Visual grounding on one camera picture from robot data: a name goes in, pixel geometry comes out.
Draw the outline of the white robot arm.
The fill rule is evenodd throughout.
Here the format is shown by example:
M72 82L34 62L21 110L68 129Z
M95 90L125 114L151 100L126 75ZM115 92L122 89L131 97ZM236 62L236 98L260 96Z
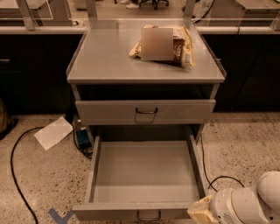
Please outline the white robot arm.
M187 213L197 224L280 224L280 172L265 172L251 187L208 195Z

